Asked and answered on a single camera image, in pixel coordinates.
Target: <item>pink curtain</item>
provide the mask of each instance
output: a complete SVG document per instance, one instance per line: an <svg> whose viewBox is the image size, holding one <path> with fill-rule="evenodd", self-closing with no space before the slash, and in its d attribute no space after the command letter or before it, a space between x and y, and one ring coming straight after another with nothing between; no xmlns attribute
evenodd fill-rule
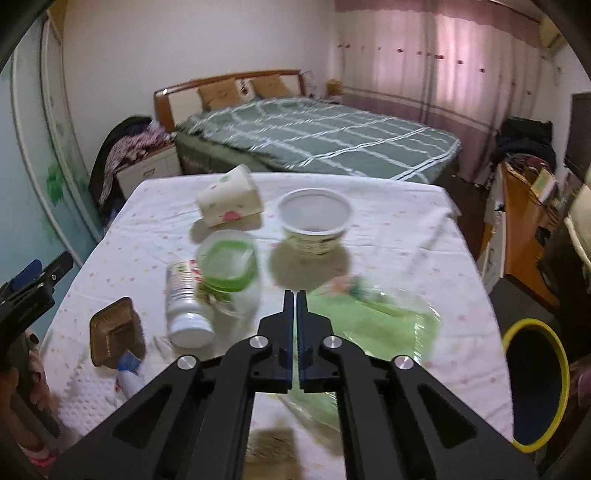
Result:
<svg viewBox="0 0 591 480"><path fill-rule="evenodd" d="M336 0L336 9L344 102L454 133L460 175L482 183L496 129L533 110L539 24L477 0Z"/></svg>

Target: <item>metal bolt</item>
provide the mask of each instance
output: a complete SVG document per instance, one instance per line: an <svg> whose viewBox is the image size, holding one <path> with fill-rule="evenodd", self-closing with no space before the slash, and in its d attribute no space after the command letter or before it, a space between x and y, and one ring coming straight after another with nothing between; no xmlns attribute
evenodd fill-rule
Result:
<svg viewBox="0 0 591 480"><path fill-rule="evenodd" d="M343 340L335 335L330 335L322 340L326 348L338 348L343 344Z"/></svg>
<svg viewBox="0 0 591 480"><path fill-rule="evenodd" d="M197 359L193 355L183 355L177 360L177 367L181 370L191 370L197 365Z"/></svg>
<svg viewBox="0 0 591 480"><path fill-rule="evenodd" d="M410 370L414 366L414 361L409 356L398 355L394 359L394 365L400 370Z"/></svg>
<svg viewBox="0 0 591 480"><path fill-rule="evenodd" d="M269 339L262 335L255 335L248 343L250 343L250 346L253 348L265 348L269 345Z"/></svg>

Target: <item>air conditioner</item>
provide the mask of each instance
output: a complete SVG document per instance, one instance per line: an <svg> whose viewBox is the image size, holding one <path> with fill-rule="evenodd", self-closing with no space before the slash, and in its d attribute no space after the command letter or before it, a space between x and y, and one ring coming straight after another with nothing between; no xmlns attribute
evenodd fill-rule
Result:
<svg viewBox="0 0 591 480"><path fill-rule="evenodd" d="M566 45L566 40L549 17L540 22L540 43L552 53L556 53Z"/></svg>

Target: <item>green plastic bag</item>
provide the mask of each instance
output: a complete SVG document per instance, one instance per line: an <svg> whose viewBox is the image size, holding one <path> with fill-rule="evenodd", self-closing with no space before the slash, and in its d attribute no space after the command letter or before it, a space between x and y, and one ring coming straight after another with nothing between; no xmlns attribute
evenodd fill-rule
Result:
<svg viewBox="0 0 591 480"><path fill-rule="evenodd" d="M387 295L356 275L334 278L307 300L311 312L330 319L335 335L356 343L367 355L384 360L408 355L419 364L430 357L439 315L425 300L405 290ZM305 394L295 380L282 398L306 422L339 428L334 393Z"/></svg>

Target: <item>green lid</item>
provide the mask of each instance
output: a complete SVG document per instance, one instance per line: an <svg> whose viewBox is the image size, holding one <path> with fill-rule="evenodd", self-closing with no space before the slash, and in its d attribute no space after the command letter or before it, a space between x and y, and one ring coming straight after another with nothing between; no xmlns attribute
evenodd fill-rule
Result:
<svg viewBox="0 0 591 480"><path fill-rule="evenodd" d="M208 287L222 292L244 290L256 276L256 252L246 241L221 239L200 259L201 275Z"/></svg>

